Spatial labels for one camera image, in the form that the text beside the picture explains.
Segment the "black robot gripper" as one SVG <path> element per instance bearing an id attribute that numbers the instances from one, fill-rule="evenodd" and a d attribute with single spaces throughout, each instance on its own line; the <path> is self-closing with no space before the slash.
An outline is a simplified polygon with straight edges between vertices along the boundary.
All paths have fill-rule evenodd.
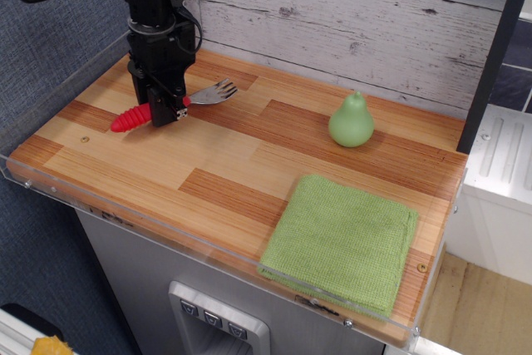
<path id="1" fill-rule="evenodd" d="M 195 63 L 195 25 L 175 22 L 162 28 L 130 22 L 129 29 L 128 70 L 138 104 L 149 102 L 155 127 L 186 117 L 185 72 Z"/>

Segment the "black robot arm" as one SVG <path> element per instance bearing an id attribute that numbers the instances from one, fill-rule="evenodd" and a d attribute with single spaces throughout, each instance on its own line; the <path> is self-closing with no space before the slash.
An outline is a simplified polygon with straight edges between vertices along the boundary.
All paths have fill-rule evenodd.
<path id="1" fill-rule="evenodd" d="M 161 127 L 186 115 L 185 72 L 200 49 L 200 23 L 185 0 L 126 0 L 129 7 L 128 71 L 140 108 Z"/>

